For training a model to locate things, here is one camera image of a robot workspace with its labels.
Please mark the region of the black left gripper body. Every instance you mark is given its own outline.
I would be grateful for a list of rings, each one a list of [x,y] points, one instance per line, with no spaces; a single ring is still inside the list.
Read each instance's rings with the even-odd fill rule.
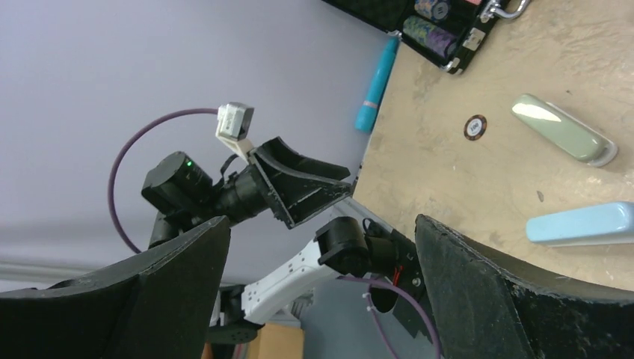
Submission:
[[[303,156],[280,137],[249,153],[256,184],[274,217],[293,229],[352,194],[341,165]]]

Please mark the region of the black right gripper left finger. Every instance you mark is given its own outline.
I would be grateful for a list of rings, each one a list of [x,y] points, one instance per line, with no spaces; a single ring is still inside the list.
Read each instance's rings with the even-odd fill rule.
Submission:
[[[230,246],[213,218],[47,289],[1,294],[3,358],[199,358]]]

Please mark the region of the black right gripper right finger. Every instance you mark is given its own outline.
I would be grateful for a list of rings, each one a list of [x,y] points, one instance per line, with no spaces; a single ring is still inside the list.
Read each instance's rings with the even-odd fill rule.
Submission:
[[[415,243],[446,358],[631,358],[633,293],[548,271],[427,215]]]

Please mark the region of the light blue stapler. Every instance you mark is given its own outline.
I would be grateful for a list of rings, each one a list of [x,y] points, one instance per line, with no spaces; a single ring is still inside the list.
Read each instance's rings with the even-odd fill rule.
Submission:
[[[603,203],[531,218],[526,236],[550,247],[632,244],[633,203]]]

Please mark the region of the green stapler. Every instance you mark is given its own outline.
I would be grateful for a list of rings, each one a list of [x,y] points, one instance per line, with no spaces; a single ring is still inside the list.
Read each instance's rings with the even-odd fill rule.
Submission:
[[[600,168],[618,154],[614,141],[557,105],[529,93],[514,101],[511,113],[578,162]]]

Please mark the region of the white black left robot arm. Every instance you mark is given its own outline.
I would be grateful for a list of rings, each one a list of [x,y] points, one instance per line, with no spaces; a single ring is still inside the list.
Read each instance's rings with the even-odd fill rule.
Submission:
[[[249,150],[239,172],[222,167],[218,180],[177,151],[147,173],[141,189],[158,212],[150,244],[166,248],[177,239],[202,239],[208,248],[198,254],[218,279],[234,226],[270,211],[287,228],[296,228],[351,195],[349,174],[343,166],[297,153],[281,138]],[[249,343],[286,305],[341,277],[367,282],[371,302],[381,312],[393,309],[399,299],[418,301],[425,294],[411,240],[371,218],[339,216],[262,279],[216,285],[212,298],[220,314],[207,336],[221,346]]]

